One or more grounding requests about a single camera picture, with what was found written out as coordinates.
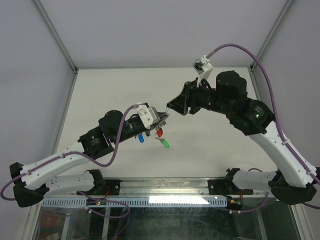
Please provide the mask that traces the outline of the red key tag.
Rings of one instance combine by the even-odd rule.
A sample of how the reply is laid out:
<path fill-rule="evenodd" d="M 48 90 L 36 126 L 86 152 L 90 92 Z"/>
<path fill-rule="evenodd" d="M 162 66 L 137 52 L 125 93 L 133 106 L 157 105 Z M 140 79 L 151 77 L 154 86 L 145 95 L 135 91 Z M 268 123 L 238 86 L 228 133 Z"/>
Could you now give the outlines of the red key tag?
<path fill-rule="evenodd" d="M 159 128 L 156 132 L 156 135 L 158 138 L 161 138 L 163 136 L 163 130 L 161 128 Z"/>

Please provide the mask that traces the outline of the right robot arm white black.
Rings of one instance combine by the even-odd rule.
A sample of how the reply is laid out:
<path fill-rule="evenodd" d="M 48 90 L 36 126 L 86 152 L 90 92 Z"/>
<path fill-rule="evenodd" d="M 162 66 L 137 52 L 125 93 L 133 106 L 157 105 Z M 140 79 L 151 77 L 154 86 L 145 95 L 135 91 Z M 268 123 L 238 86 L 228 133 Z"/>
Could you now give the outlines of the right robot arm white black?
<path fill-rule="evenodd" d="M 257 143 L 277 167 L 270 172 L 228 169 L 223 184 L 214 188 L 219 194 L 257 190 L 271 193 L 287 205 L 309 202 L 316 195 L 316 181 L 312 176 L 318 175 L 318 168 L 309 165 L 305 158 L 297 160 L 290 143 L 281 139 L 273 112 L 262 101 L 248 97 L 247 81 L 234 70 L 219 73 L 215 88 L 206 79 L 185 82 L 181 93 L 166 106 L 183 116 L 194 115 L 201 109 L 225 115 L 229 123 Z"/>

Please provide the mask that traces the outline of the silver keys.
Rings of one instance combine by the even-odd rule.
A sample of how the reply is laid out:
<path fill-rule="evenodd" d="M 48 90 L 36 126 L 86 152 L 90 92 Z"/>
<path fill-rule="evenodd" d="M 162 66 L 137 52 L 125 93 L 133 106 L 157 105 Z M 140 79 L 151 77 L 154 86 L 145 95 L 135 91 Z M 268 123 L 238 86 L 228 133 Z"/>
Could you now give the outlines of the silver keys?
<path fill-rule="evenodd" d="M 155 129 L 158 130 L 158 129 L 164 127 L 166 124 L 167 124 L 166 121 L 162 120 L 155 126 Z"/>

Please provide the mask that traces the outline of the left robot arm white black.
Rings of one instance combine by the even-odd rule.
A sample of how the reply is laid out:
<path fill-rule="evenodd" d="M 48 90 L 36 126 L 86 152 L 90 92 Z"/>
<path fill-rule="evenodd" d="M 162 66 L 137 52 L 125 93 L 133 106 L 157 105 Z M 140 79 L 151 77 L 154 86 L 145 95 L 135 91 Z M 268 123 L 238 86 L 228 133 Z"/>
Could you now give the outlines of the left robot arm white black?
<path fill-rule="evenodd" d="M 98 126 L 79 137 L 69 147 L 38 162 L 10 165 L 14 201 L 21 208 L 33 206 L 50 195 L 84 192 L 88 195 L 104 193 L 105 179 L 99 169 L 86 170 L 78 175 L 63 173 L 82 164 L 98 162 L 108 154 L 115 155 L 119 143 L 133 137 L 150 135 L 165 125 L 169 114 L 154 107 L 141 110 L 129 118 L 118 110 L 107 112 Z"/>

